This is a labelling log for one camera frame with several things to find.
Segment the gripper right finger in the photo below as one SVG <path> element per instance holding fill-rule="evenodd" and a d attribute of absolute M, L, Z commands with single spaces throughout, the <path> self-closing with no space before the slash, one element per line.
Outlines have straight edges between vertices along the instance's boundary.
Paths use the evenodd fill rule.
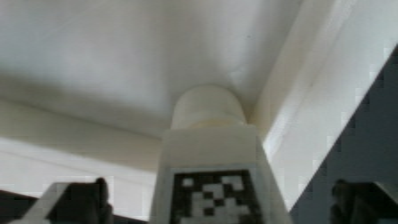
<path fill-rule="evenodd" d="M 330 224 L 398 224 L 398 184 L 339 179 L 332 199 Z"/>

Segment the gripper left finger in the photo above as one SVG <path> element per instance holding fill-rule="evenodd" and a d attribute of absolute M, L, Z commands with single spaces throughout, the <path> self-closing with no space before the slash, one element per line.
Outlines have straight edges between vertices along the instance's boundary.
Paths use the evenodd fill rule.
<path fill-rule="evenodd" d="M 7 224 L 113 224 L 104 179 L 55 182 L 23 217 Z"/>

